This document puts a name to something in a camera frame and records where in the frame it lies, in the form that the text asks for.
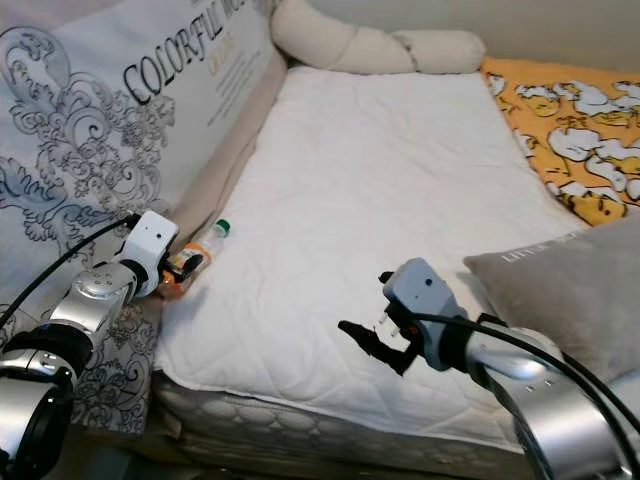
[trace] plastic bottle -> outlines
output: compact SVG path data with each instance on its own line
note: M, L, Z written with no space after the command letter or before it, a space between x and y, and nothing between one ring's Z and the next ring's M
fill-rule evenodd
M196 277L220 254L230 230L231 225L224 219L213 225L205 224L180 252L169 257L172 271L163 272L163 280L156 291L167 301L182 297Z

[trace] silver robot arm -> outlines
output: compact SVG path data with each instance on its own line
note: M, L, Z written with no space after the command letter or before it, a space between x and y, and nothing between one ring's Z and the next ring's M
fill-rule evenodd
M55 465L78 377L135 296L152 292L177 226L148 211L110 263L78 274L49 319L0 354L0 478L41 478Z
M518 439L540 480L630 478L609 424L573 380L503 340L412 318L414 314L467 317L446 283L423 259L385 272L380 281L390 300L385 312L410 343L405 352L392 350L375 332L341 321L339 328L369 355L400 375L418 356L438 371L455 368L468 373L513 415ZM482 315L479 322L562 360L557 346L538 332L508 328L489 315Z

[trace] mattress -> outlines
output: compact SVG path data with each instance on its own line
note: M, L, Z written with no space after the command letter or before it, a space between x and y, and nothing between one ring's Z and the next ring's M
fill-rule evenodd
M531 171L479 74L291 70L222 216L224 250L164 310L155 366L172 382L520 451L467 376L418 360L399 377L337 328L387 328L377 277L413 257L475 318L489 306L465 256L585 228Z
M154 394L180 421L175 446L202 464L250 466L278 478L533 478L522 455L496 447L381 432L255 398L185 389L164 375L154 377Z

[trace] wall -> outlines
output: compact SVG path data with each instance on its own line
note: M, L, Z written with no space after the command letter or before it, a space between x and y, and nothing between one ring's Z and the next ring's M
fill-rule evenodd
M640 71L638 0L310 0L385 30L471 30L498 57Z

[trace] white pillow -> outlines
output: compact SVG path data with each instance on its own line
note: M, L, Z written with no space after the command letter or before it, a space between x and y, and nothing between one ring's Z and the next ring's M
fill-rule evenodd
M413 72L407 50L390 35L329 18L306 0L284 0L271 20L273 41L292 57L325 70Z
M350 73L469 73L485 47L470 32L400 31L392 34L335 20L307 0L283 0L271 30L282 50L316 68Z
M486 53L475 33L459 30L404 30L393 32L422 73L473 73Z

